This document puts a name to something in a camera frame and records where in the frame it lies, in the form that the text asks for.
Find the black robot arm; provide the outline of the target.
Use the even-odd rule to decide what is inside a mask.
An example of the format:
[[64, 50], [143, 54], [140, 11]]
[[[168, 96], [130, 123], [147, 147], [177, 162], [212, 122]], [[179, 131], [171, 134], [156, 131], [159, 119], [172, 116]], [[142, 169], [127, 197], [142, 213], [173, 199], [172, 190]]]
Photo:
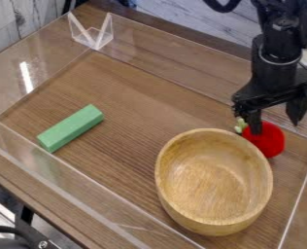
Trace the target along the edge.
[[232, 95], [232, 110], [257, 135], [264, 109], [283, 104], [295, 125], [307, 113], [307, 66], [300, 64], [307, 48], [307, 0], [251, 2], [261, 34], [252, 40], [251, 78]]

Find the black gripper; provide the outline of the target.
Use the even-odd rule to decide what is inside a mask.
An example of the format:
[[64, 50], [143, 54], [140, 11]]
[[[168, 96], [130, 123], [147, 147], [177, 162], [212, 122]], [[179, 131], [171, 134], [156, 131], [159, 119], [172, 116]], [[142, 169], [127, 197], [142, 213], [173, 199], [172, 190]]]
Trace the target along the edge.
[[277, 87], [277, 81], [263, 86], [255, 77], [232, 95], [232, 110], [239, 117], [247, 117], [251, 133], [263, 131], [261, 111], [285, 104], [285, 114], [293, 125], [299, 125], [307, 114], [307, 70], [296, 70], [296, 79], [289, 86]]

